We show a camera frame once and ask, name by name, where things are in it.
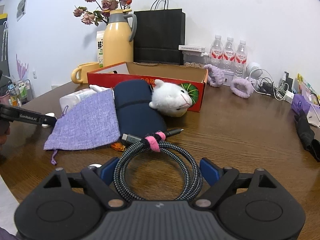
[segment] red cardboard box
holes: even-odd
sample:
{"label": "red cardboard box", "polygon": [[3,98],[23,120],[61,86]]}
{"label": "red cardboard box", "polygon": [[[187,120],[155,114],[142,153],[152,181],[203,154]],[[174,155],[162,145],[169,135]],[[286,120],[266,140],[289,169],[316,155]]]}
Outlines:
{"label": "red cardboard box", "polygon": [[188,110],[199,112],[208,79],[208,71],[202,68],[178,65],[122,62],[88,72],[87,76],[90,85],[107,88],[113,88],[122,81],[132,79],[144,79],[153,86],[155,79],[174,83],[183,86],[189,93],[193,106]]}

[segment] purple package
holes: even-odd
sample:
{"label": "purple package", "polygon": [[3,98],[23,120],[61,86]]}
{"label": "purple package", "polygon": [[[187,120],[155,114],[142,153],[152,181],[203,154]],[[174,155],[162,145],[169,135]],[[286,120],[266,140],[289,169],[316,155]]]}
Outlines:
{"label": "purple package", "polygon": [[44,150],[87,150],[120,138],[112,90],[93,94],[57,120]]}
{"label": "purple package", "polygon": [[303,110],[307,115],[310,109],[310,103],[305,100],[303,95],[295,94],[293,96],[291,108],[296,114],[299,114],[300,110]]}
{"label": "purple package", "polygon": [[0,240],[20,240],[20,239],[18,239],[17,237],[9,234],[3,228],[0,228]]}

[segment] watermelon print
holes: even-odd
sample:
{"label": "watermelon print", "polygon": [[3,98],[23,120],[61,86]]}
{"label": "watermelon print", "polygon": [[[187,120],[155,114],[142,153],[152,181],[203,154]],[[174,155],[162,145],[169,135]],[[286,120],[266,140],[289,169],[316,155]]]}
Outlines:
{"label": "watermelon print", "polygon": [[185,91],[188,92],[192,100],[192,105],[194,105],[199,99],[199,90],[197,89],[197,87],[190,83],[182,83],[179,84],[179,86],[181,86],[185,89]]}

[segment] bag handle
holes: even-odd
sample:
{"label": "bag handle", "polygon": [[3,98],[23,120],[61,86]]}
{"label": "bag handle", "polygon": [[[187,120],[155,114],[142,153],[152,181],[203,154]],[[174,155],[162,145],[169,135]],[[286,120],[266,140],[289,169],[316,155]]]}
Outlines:
{"label": "bag handle", "polygon": [[[160,0],[155,0],[155,2],[153,3],[153,5],[150,8],[150,11],[152,10],[152,7],[155,5],[155,3],[157,3],[155,6],[155,10],[156,10],[159,2],[160,2]],[[165,10],[166,2],[167,2],[167,0],[164,0],[164,7],[163,7],[164,10]]]}
{"label": "bag handle", "polygon": [[124,18],[132,18],[132,31],[131,34],[129,36],[129,42],[133,41],[134,36],[136,35],[136,31],[137,31],[137,17],[135,14],[126,14],[124,15]]}

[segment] wooden table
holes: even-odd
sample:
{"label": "wooden table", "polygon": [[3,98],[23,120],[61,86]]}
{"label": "wooden table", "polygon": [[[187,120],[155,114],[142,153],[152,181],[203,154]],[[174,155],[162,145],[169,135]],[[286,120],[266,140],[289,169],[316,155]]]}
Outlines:
{"label": "wooden table", "polygon": [[[60,116],[59,98],[78,87],[68,83],[29,102],[25,108]],[[242,172],[267,169],[303,206],[306,223],[300,240],[319,240],[320,164],[304,151],[296,134],[294,113],[287,102],[253,94],[242,99],[229,87],[207,87],[201,113],[188,111],[181,118],[166,118],[168,128],[184,131],[169,141],[190,152],[197,162],[207,157],[220,167],[233,166]],[[55,167],[44,142],[51,128],[14,122],[11,135],[0,153],[0,174],[22,201]],[[79,172],[92,163],[105,163],[121,156],[110,148],[88,151],[59,151],[56,161],[67,172]],[[128,169],[128,184],[148,199],[172,199],[182,189],[182,172],[163,154],[142,154]]]}

